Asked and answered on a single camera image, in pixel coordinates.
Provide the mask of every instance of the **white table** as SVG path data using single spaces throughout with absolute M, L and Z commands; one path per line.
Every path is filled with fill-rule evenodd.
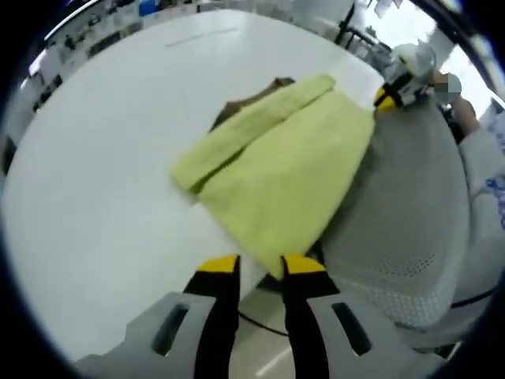
M 240 249 L 168 169 L 227 100 L 274 77 L 331 69 L 371 104 L 382 79 L 280 21 L 222 10 L 139 32 L 75 72 L 36 115 L 2 198 L 14 273 L 38 322 L 72 360 L 102 354 L 125 326 L 206 259 Z M 247 260 L 242 297 L 263 275 Z

